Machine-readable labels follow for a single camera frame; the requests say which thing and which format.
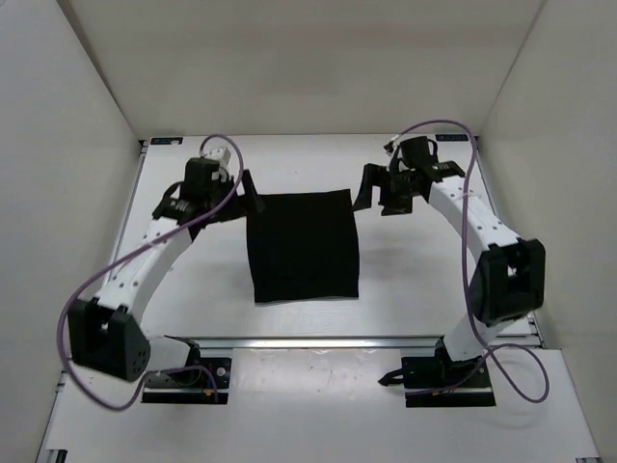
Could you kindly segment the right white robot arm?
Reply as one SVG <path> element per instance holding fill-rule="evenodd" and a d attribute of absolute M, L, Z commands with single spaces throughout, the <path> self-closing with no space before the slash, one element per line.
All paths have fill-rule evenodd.
<path fill-rule="evenodd" d="M 463 170 L 453 161 L 398 173 L 365 165 L 353 204 L 356 211 L 372 206 L 375 187 L 384 216 L 409 214 L 413 198 L 423 198 L 459 233 L 463 256 L 475 261 L 473 275 L 465 278 L 470 313 L 438 342 L 432 363 L 436 381 L 454 386 L 481 357 L 486 343 L 543 305 L 546 249 L 537 239 L 520 237 L 473 196 L 465 188 Z"/>

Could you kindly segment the black skirt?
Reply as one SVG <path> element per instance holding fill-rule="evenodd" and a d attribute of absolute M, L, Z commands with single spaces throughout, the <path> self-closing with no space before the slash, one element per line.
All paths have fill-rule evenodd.
<path fill-rule="evenodd" d="M 260 197 L 247 217 L 254 300 L 357 299 L 360 251 L 348 189 Z"/>

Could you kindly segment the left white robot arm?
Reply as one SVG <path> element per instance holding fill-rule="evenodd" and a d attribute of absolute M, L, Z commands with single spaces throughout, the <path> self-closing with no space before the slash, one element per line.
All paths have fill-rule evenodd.
<path fill-rule="evenodd" d="M 251 176 L 244 176 L 245 192 L 237 194 L 230 157 L 229 149 L 218 148 L 190 158 L 183 180 L 168 187 L 152 211 L 142 239 L 145 250 L 114 269 L 91 299 L 71 304 L 68 335 L 76 365 L 127 382 L 163 370 L 181 384 L 199 378 L 201 359 L 194 342 L 147 334 L 141 322 L 175 261 L 207 225 L 261 211 Z"/>

